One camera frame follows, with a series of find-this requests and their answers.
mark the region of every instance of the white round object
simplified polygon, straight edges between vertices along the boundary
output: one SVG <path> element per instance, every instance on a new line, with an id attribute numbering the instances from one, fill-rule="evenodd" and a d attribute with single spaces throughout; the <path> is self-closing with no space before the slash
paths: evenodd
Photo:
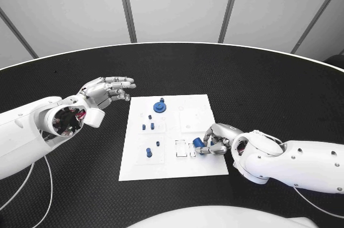
<path id="1" fill-rule="evenodd" d="M 149 217 L 129 228 L 317 228 L 306 218 L 287 219 L 230 206 L 178 209 Z"/>

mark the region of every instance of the small blue part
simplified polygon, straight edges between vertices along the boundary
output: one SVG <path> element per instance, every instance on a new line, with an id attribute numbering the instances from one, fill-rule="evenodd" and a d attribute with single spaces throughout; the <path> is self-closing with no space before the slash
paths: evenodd
<path id="1" fill-rule="evenodd" d="M 152 109 L 156 113 L 162 113 L 166 110 L 166 105 L 163 102 L 156 102 L 152 106 Z"/>
<path id="2" fill-rule="evenodd" d="M 150 157 L 152 156 L 152 152 L 150 152 L 149 148 L 145 149 L 145 152 L 146 152 L 146 157 Z"/>
<path id="3" fill-rule="evenodd" d="M 194 144 L 194 147 L 205 147 L 204 143 L 201 142 L 199 138 L 195 138 L 192 140 L 192 144 Z"/>

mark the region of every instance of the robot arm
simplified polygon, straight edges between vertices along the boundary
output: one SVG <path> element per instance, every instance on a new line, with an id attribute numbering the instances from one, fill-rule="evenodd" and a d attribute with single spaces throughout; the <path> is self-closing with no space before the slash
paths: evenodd
<path id="1" fill-rule="evenodd" d="M 197 147 L 198 153 L 221 155 L 230 149 L 232 166 L 251 182 L 264 184 L 274 178 L 287 186 L 325 193 L 344 193 L 344 145 L 287 141 L 254 130 L 243 133 L 224 124 L 205 132 L 212 146 Z"/>
<path id="2" fill-rule="evenodd" d="M 99 127 L 110 101 L 129 100 L 133 79 L 106 77 L 83 85 L 76 95 L 47 97 L 0 114 L 0 179 L 40 159 L 78 132 Z"/>

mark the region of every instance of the black table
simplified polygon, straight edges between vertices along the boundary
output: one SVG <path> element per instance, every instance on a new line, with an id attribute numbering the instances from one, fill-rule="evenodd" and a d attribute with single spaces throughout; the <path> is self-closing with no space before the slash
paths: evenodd
<path id="1" fill-rule="evenodd" d="M 0 113 L 47 96 L 67 97 L 97 77 L 127 76 L 136 96 L 207 94 L 215 122 L 286 140 L 344 144 L 344 73 L 296 56 L 199 43 L 129 44 L 60 54 L 0 71 Z M 320 213 L 281 182 L 228 176 L 117 182 L 129 103 L 104 108 L 97 129 L 87 126 L 47 155 L 53 201 L 40 227 L 119 227 L 175 209 L 228 205 L 283 217 L 307 217 L 320 228 L 344 220 Z M 28 168 L 0 180 L 0 204 L 15 192 Z M 344 195 L 300 190 L 326 211 L 344 215 Z M 0 212 L 0 227 L 31 227 L 50 196 L 44 160 Z"/>

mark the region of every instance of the white wall panel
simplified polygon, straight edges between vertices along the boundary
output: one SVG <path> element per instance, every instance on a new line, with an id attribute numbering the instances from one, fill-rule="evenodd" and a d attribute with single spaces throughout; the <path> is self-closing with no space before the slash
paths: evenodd
<path id="1" fill-rule="evenodd" d="M 122 0 L 0 0 L 38 57 L 129 43 Z"/>
<path id="2" fill-rule="evenodd" d="M 330 0 L 296 55 L 323 61 L 344 49 L 344 0 Z"/>
<path id="3" fill-rule="evenodd" d="M 0 69 L 31 59 L 25 48 L 0 19 Z"/>
<path id="4" fill-rule="evenodd" d="M 234 0 L 222 43 L 290 53 L 323 0 Z"/>
<path id="5" fill-rule="evenodd" d="M 130 0 L 137 42 L 217 42 L 227 0 Z"/>

